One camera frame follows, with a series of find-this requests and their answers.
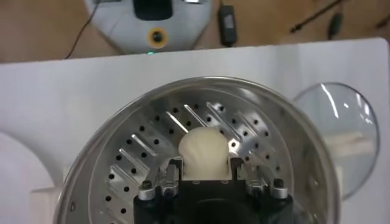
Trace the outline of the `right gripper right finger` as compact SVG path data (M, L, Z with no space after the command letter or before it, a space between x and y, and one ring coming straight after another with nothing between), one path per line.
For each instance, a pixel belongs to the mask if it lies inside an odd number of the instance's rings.
M229 165L232 180L244 181L249 195L267 195L276 200L288 198L284 179L274 176L268 166L251 164L239 157L230 158Z

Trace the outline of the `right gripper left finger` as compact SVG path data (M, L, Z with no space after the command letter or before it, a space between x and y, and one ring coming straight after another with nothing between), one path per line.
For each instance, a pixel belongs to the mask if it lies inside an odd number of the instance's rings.
M141 201L151 201L162 195L175 197L179 192L179 183L183 177L183 159L181 156L171 158L164 168L158 166L149 171L138 188Z

